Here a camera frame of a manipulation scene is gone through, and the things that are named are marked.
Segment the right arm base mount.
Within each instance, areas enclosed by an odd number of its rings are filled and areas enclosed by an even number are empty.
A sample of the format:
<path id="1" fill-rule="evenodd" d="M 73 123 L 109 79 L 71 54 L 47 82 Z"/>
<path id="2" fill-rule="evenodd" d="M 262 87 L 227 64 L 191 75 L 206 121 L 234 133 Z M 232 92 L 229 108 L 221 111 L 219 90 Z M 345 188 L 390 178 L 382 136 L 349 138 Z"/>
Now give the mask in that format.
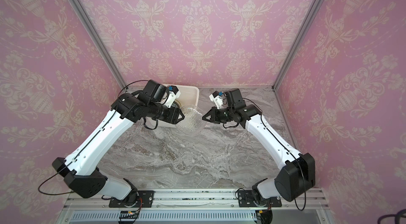
<path id="1" fill-rule="evenodd" d="M 241 208 L 279 208 L 282 207 L 282 202 L 278 197 L 270 197 L 264 199 L 259 193 L 249 190 L 239 188 L 235 192 L 235 197 L 239 202 Z"/>

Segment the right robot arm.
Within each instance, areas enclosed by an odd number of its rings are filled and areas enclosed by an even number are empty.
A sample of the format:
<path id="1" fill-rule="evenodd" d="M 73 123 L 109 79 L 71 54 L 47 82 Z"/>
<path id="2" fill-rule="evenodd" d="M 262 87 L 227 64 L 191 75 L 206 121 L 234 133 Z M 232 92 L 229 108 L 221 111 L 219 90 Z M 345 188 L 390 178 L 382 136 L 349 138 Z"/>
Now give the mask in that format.
<path id="1" fill-rule="evenodd" d="M 264 205 L 273 197 L 292 202 L 315 186 L 314 157 L 309 153 L 302 154 L 284 140 L 267 122 L 262 109 L 243 98 L 238 88 L 224 93 L 215 91 L 209 99 L 214 107 L 202 119 L 213 124 L 235 122 L 242 126 L 262 144 L 279 169 L 276 178 L 264 179 L 253 185 L 252 195 L 256 204 Z"/>

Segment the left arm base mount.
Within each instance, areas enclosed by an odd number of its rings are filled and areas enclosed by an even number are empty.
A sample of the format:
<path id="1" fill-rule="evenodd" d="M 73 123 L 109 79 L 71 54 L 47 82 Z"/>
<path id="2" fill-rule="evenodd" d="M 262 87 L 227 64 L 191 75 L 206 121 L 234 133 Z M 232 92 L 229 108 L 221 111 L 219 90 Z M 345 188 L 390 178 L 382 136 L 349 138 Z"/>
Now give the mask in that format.
<path id="1" fill-rule="evenodd" d="M 108 206 L 110 208 L 151 208 L 154 194 L 153 190 L 131 192 L 124 200 L 111 199 Z"/>

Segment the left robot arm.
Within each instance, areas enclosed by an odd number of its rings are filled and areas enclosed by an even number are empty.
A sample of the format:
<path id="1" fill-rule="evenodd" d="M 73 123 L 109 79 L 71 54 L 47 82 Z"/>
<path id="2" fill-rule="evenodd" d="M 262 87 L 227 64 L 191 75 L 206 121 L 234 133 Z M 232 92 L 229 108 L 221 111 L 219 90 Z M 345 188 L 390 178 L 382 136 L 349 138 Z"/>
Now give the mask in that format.
<path id="1" fill-rule="evenodd" d="M 173 102 L 181 95 L 176 86 L 147 81 L 142 90 L 119 93 L 111 109 L 79 148 L 67 157 L 56 158 L 52 166 L 68 188 L 84 199 L 103 195 L 132 205 L 138 201 L 137 188 L 127 179 L 103 174 L 97 167 L 117 139 L 133 124 L 151 118 L 176 125 L 185 116 Z"/>

